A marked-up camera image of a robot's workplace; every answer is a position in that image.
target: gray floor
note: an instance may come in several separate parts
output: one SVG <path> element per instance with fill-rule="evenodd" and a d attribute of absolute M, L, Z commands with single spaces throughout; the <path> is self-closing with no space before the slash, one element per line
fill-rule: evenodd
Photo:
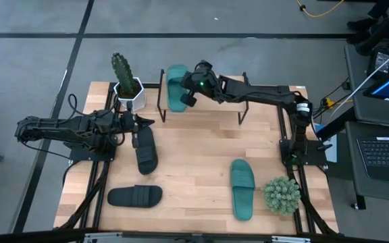
<path fill-rule="evenodd" d="M 335 4 L 303 2 L 314 14 Z M 0 0 L 0 32 L 77 32 L 86 3 Z M 96 0 L 86 32 L 346 33 L 346 21 L 362 18 L 370 7 L 343 3 L 327 17 L 312 19 L 291 0 Z M 0 234 L 11 230 L 36 155 L 16 142 L 16 122 L 27 115 L 49 116 L 73 45 L 74 39 L 70 38 L 0 39 L 0 154 L 5 155 L 0 163 Z M 343 46 L 343 40 L 84 39 L 67 95 L 74 93 L 79 107 L 83 107 L 91 81 L 115 81 L 110 57 L 119 51 L 143 82 L 158 82 L 160 69 L 171 64 L 193 66 L 206 59 L 217 73 L 247 72 L 252 84 L 304 85 L 317 104 L 347 77 Z M 339 90 L 332 98 L 342 95 L 344 92 Z M 60 117 L 69 114 L 65 102 Z M 68 154 L 60 142 L 53 142 L 51 150 Z M 26 231 L 52 228 L 66 167 L 65 159 L 48 155 Z M 352 182 L 331 179 L 330 188 L 342 233 L 389 240 L 389 201 L 369 198 L 367 211 L 354 211 L 349 207 L 354 201 Z"/>

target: cactus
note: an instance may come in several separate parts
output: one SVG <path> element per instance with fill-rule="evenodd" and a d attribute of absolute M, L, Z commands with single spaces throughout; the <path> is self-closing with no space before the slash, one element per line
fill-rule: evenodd
<path fill-rule="evenodd" d="M 267 208 L 279 215 L 292 215 L 298 208 L 301 195 L 295 180 L 286 176 L 275 178 L 262 188 Z"/>
<path fill-rule="evenodd" d="M 132 70 L 127 59 L 119 53 L 114 53 L 112 55 L 112 67 L 120 83 L 119 95 L 125 99 L 134 98 L 140 90 L 137 81 L 133 79 Z"/>

